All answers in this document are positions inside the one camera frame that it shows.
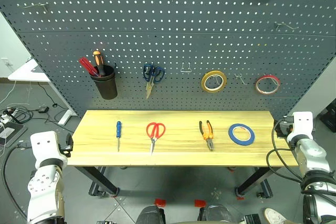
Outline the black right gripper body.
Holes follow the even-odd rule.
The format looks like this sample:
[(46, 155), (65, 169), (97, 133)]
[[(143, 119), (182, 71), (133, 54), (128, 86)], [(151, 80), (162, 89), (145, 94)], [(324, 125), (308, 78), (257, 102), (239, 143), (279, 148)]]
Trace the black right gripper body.
[(286, 138), (293, 129), (293, 116), (283, 116), (280, 119), (280, 123), (277, 124), (278, 120), (274, 120), (275, 132), (278, 138)]

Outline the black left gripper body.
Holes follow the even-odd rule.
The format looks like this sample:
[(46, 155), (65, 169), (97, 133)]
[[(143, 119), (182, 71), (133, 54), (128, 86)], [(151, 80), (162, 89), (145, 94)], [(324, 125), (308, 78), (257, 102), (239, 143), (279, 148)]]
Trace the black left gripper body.
[(66, 157), (71, 157), (71, 152), (73, 150), (73, 139), (70, 133), (66, 136), (66, 145), (61, 147), (59, 145), (59, 151)]

